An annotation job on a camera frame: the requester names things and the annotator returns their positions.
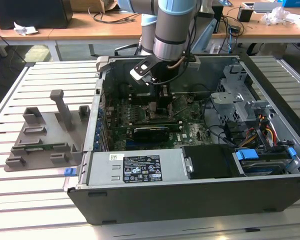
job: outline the white label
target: white label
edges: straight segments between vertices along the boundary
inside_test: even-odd
[[[123,160],[125,157],[125,154],[123,153],[117,153],[117,154],[110,154],[109,155],[109,161],[116,161],[116,160]]]

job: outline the power supply label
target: power supply label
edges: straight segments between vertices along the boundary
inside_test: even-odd
[[[123,181],[126,184],[162,181],[160,156],[124,157]]]

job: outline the aluminum profile table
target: aluminum profile table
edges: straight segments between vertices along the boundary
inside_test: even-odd
[[[254,56],[251,58],[300,117],[300,75],[284,60],[277,60],[272,56]],[[253,88],[261,100],[266,99],[257,85],[253,84]]]
[[[262,59],[280,64],[274,67],[278,70],[282,65],[289,70],[284,62],[267,57],[254,61],[264,63]],[[296,76],[288,77],[300,82]],[[91,104],[96,79],[95,61],[38,62],[23,69],[0,104],[0,240],[300,240],[300,200],[277,213],[91,226],[64,192],[78,181],[64,177],[64,168],[5,172],[25,108],[54,112],[50,91],[63,89],[65,103],[77,110]]]

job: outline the desk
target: desk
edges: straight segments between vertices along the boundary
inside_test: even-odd
[[[103,20],[114,21],[130,14],[109,14]],[[21,36],[13,30],[1,30],[0,35],[9,45],[46,45],[53,61],[61,61],[58,45],[87,44],[94,55],[92,44],[137,43],[141,36],[141,16],[126,24],[104,24],[94,21],[87,13],[74,13],[66,29],[39,29],[38,34]],[[0,46],[7,44],[0,38]]]
[[[107,14],[102,20],[115,21],[131,14]],[[75,13],[66,29],[53,29],[49,41],[54,43],[56,50],[50,50],[53,60],[62,59],[58,45],[86,44],[90,54],[95,54],[93,44],[121,44],[129,45],[139,42],[142,28],[141,16],[134,18],[134,22],[124,24],[105,24],[93,20],[87,13]]]
[[[239,7],[242,0],[232,0],[233,7],[225,7],[223,14],[235,7]],[[300,14],[300,8],[285,8],[287,11]],[[238,10],[229,12],[230,17],[236,18]],[[109,14],[104,20],[117,20],[129,16],[128,14]],[[266,26],[258,22],[262,14],[253,13],[250,22],[243,23],[245,31],[238,38],[238,43],[300,43],[300,28],[288,23],[286,25]],[[137,43],[141,36],[141,16],[135,22],[126,24],[104,24],[94,21],[87,13],[74,13],[66,29],[39,29],[39,34],[20,36],[13,30],[0,30],[0,35],[10,45],[46,45],[52,60],[62,60],[58,45],[86,44],[89,45],[91,55],[94,55],[93,44],[122,44]],[[232,19],[229,23],[240,25]],[[226,29],[220,24],[219,32],[212,35],[212,42],[220,45],[226,37]],[[0,46],[6,45],[0,39]]]
[[[227,13],[232,8],[239,7],[242,5],[242,0],[231,0],[232,7],[224,7],[223,15],[227,16]],[[286,11],[289,11],[292,14],[300,15],[300,7],[287,7]],[[239,9],[234,9],[228,13],[228,16],[237,18]],[[250,22],[243,22],[244,33],[238,38],[238,43],[300,43],[300,28],[295,24],[287,22],[286,25],[270,25],[266,26],[265,24],[258,22],[260,21],[263,13],[253,13],[251,16]],[[229,24],[235,26],[240,26],[240,23],[229,18]],[[220,40],[225,38],[225,25],[220,24],[219,32],[212,35],[212,39],[217,43],[220,43]]]

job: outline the floor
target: floor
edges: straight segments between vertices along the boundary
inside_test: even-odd
[[[248,46],[249,45],[243,45],[242,47],[237,47],[235,53],[245,52]],[[118,47],[121,46],[115,44],[95,45],[94,51],[99,56],[113,56],[114,49]],[[255,52],[258,51],[259,47],[259,44],[255,46]],[[17,53],[19,53],[27,62],[51,61],[51,55],[46,46],[8,46],[6,48],[8,56],[0,57],[0,102],[25,65],[13,49],[16,49]],[[97,59],[95,56],[90,56],[88,45],[61,45],[59,46],[59,49],[64,61]],[[134,51],[134,49],[123,50],[120,54],[126,56],[132,55]],[[289,44],[283,59],[300,74],[300,47],[297,49],[294,45]]]

